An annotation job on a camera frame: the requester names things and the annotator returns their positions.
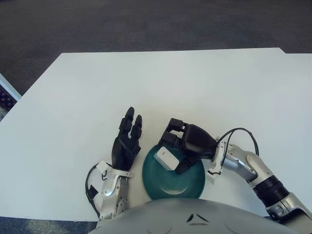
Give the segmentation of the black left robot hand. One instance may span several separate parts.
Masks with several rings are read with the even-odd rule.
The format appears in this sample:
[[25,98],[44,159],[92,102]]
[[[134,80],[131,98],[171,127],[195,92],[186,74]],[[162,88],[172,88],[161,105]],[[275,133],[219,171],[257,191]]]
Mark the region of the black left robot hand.
[[120,122],[119,133],[112,148],[114,169],[130,171],[141,149],[139,139],[142,134],[142,116],[138,115],[133,124],[134,114],[134,108],[130,107]]

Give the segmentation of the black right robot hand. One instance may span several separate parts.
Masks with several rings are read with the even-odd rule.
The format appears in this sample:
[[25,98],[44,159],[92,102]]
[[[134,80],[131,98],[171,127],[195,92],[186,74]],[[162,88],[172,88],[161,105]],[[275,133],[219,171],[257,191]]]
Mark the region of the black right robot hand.
[[213,159],[217,148],[217,141],[208,132],[175,118],[170,119],[158,143],[183,153],[184,158],[175,169],[177,174],[186,172],[201,159]]

